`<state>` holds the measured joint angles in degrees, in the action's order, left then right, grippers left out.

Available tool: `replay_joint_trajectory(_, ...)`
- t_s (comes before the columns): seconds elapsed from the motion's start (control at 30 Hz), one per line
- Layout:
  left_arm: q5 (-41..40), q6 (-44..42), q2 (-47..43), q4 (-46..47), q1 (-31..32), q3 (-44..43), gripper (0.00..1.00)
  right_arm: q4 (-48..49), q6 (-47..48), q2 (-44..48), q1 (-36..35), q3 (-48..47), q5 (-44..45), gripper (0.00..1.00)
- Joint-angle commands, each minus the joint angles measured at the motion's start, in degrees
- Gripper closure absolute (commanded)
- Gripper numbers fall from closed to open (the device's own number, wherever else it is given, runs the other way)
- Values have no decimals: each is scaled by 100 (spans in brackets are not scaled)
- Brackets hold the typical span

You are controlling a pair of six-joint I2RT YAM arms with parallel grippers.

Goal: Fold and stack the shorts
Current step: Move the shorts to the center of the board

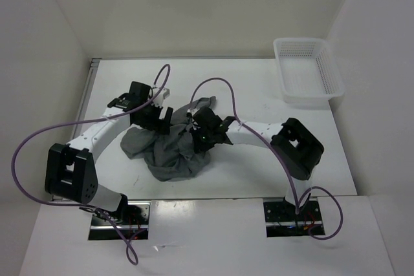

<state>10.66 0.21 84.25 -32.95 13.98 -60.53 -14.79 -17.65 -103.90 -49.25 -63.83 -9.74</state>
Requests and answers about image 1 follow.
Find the grey shorts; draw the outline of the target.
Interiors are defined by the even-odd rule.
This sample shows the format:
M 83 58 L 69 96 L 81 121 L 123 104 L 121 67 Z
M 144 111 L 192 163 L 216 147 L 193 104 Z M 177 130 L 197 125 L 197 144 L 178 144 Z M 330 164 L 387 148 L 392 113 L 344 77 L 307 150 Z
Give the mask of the grey shorts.
M 196 153 L 190 133 L 190 107 L 215 107 L 216 97 L 201 97 L 177 109 L 171 117 L 170 133 L 160 135 L 154 131 L 130 127 L 120 142 L 125 155 L 144 159 L 151 174 L 161 182 L 195 178 L 211 160 L 208 151 Z

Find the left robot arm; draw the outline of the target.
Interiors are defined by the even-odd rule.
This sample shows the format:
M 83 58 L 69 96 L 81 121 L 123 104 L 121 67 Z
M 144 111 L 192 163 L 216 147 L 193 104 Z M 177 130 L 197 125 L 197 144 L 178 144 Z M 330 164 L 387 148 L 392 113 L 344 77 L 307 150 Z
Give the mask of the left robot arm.
M 159 134 L 168 134 L 173 109 L 161 117 L 169 89 L 132 82 L 129 91 L 107 104 L 102 122 L 92 124 L 84 133 L 66 144 L 55 143 L 47 158 L 45 191 L 72 200 L 84 210 L 103 210 L 115 224 L 137 214 L 124 194 L 98 182 L 95 163 L 106 147 L 130 125 Z

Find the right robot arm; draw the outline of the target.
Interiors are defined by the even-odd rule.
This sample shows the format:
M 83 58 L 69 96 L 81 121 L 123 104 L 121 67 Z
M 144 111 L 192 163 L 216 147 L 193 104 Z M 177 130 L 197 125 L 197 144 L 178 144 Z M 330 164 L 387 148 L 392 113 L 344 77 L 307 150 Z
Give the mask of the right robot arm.
M 269 149 L 289 182 L 283 205 L 285 215 L 297 220 L 306 213 L 312 172 L 325 148 L 298 119 L 288 118 L 283 123 L 242 122 L 235 116 L 222 119 L 210 108 L 189 109 L 187 117 L 196 153 L 209 151 L 218 144 Z

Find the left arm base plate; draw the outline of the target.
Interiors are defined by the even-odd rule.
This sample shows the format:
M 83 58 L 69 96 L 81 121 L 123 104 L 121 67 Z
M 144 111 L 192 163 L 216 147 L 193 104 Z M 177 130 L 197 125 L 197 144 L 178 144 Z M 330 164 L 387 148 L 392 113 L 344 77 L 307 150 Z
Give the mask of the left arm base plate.
M 128 240 L 147 240 L 149 235 L 150 201 L 129 201 L 129 216 L 122 220 L 111 218 Z M 88 240 L 120 240 L 120 236 L 102 215 L 94 212 L 91 218 Z

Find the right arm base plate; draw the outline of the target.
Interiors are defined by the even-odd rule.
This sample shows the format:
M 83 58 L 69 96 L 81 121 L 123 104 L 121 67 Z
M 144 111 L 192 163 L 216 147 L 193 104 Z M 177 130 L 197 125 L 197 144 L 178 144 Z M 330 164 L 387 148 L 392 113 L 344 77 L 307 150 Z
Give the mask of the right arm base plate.
M 319 237 L 325 235 L 320 205 L 310 199 L 295 214 L 295 207 L 284 198 L 264 199 L 263 209 L 268 238 L 308 236 L 309 230 Z

